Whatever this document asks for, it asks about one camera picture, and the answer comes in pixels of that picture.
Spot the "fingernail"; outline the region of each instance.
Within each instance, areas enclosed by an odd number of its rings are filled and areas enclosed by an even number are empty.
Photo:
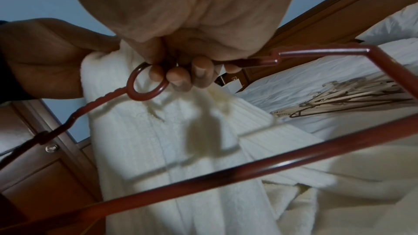
[[[197,67],[197,66],[195,66],[195,65],[193,65],[193,71],[194,71],[195,76],[196,76],[197,78],[202,78],[202,77],[204,77],[204,76],[205,76],[205,72],[206,72],[206,70],[205,70],[205,69],[203,69],[203,68],[199,68],[199,67]]]
[[[179,87],[183,84],[183,80],[178,80],[178,81],[172,81],[173,85]]]

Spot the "wooden frame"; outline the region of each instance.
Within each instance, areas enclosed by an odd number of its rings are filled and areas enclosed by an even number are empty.
[[[280,46],[352,42],[377,22],[416,2],[418,0],[326,0],[280,27],[254,56],[268,55],[272,48]],[[244,82],[250,84],[315,59],[295,58],[276,67],[245,69]]]

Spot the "pile of hangers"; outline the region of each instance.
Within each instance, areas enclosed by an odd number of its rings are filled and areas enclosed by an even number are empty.
[[[332,81],[322,86],[326,90],[310,93],[308,96],[312,96],[312,99],[272,111],[271,114],[276,117],[298,118],[341,111],[393,109],[417,104],[410,94],[382,73],[345,82]]]

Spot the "white bedsheet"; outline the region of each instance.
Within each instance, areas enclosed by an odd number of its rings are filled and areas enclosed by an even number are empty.
[[[418,39],[404,39],[380,45],[386,53],[418,74]],[[379,72],[365,57],[326,56],[313,62],[262,78],[236,95],[267,111],[275,111],[312,98],[314,91],[331,81],[346,81]],[[309,117],[283,118],[289,124],[327,140],[418,113],[418,107],[387,111],[328,113]]]

